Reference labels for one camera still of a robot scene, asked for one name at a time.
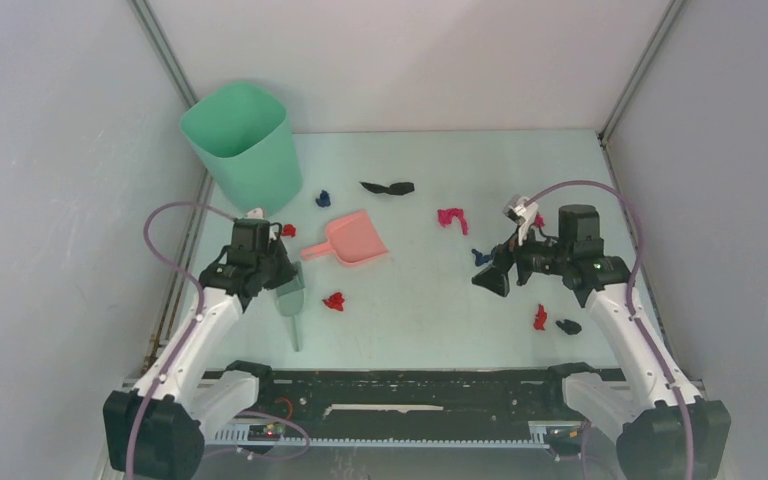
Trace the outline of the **mint green hand brush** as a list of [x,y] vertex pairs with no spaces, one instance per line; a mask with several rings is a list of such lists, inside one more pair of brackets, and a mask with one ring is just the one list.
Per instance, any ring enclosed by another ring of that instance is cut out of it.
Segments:
[[301,334],[299,318],[305,306],[306,290],[301,263],[295,262],[293,267],[295,269],[295,277],[275,290],[275,303],[278,313],[287,320],[293,351],[300,352]]

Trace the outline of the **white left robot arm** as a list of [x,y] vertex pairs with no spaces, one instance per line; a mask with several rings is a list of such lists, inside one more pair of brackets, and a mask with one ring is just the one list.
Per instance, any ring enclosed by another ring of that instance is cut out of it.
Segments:
[[190,479],[207,440],[238,412],[264,416],[275,388],[250,372],[226,370],[205,391],[209,359],[261,292],[294,281],[297,271],[280,227],[258,209],[235,220],[231,241],[200,274],[188,320],[131,390],[114,391],[103,408],[113,469],[133,478]]

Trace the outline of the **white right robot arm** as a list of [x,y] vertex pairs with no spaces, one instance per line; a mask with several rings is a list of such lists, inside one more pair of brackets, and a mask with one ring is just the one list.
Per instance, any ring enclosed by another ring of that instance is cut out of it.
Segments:
[[582,414],[613,441],[628,479],[717,478],[731,416],[721,401],[703,397],[667,351],[624,260],[604,253],[597,210],[560,207],[558,233],[543,241],[535,203],[515,197],[504,213],[517,230],[473,284],[505,297],[511,270],[520,286],[534,274],[560,277],[607,339],[630,389],[624,397],[586,365],[563,365],[561,379],[541,392],[545,411]]

